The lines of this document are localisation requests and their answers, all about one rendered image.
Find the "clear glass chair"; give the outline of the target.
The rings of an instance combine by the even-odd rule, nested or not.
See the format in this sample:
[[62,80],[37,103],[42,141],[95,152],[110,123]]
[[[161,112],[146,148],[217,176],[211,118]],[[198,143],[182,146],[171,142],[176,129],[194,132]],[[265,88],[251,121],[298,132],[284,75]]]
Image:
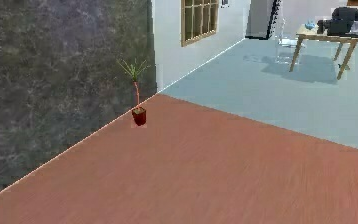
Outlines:
[[275,29],[275,62],[278,64],[290,64],[297,45],[296,39],[284,33],[285,24],[285,19],[279,18]]

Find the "wooden framed window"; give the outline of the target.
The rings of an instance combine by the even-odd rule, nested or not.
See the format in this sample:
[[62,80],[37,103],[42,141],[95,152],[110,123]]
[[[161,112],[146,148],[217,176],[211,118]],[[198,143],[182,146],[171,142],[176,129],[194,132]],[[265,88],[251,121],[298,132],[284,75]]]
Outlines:
[[181,0],[181,46],[217,32],[219,0]]

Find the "light wooden table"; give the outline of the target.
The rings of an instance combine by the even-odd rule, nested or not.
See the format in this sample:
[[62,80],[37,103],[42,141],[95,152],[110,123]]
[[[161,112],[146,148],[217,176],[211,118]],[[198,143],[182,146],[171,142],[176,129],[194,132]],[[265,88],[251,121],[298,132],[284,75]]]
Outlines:
[[334,60],[336,60],[341,52],[341,49],[345,43],[349,43],[350,46],[347,50],[347,53],[344,57],[343,63],[341,64],[341,67],[339,69],[337,79],[340,80],[342,77],[343,72],[346,69],[346,66],[348,62],[351,59],[352,53],[354,49],[356,48],[358,44],[358,37],[349,37],[349,36],[329,36],[326,31],[324,31],[322,34],[318,33],[318,28],[312,28],[311,30],[307,29],[304,25],[301,25],[297,32],[297,42],[295,51],[293,53],[292,62],[289,68],[289,71],[292,72],[294,70],[294,66],[296,63],[296,60],[298,59],[301,46],[304,40],[317,40],[317,41],[326,41],[326,42],[338,42],[339,46],[336,50],[336,54],[334,57]]

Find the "house plant in red pot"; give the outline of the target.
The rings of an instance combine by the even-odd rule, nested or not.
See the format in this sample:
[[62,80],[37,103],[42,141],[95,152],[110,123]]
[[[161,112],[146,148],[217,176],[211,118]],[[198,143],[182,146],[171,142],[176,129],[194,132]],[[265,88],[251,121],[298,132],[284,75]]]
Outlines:
[[135,87],[136,91],[136,105],[131,109],[133,120],[137,126],[143,126],[147,122],[147,111],[141,106],[140,101],[140,88],[139,77],[149,67],[147,61],[144,60],[140,63],[134,60],[132,63],[128,63],[123,59],[117,61],[120,67],[123,69],[126,75],[128,75]]

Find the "black appliance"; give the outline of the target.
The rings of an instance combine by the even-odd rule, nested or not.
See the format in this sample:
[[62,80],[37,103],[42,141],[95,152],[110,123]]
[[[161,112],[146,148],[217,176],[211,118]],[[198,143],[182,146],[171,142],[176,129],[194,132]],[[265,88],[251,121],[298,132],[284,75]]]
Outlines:
[[338,7],[333,11],[331,19],[317,22],[317,33],[323,34],[327,31],[328,36],[358,38],[358,32],[351,30],[355,22],[358,22],[357,8]]

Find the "grey fridge with black edge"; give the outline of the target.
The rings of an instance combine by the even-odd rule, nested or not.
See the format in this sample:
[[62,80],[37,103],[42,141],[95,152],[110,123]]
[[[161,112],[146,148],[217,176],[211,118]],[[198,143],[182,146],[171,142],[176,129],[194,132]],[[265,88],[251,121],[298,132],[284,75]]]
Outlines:
[[282,0],[251,0],[245,37],[268,40],[274,32]]

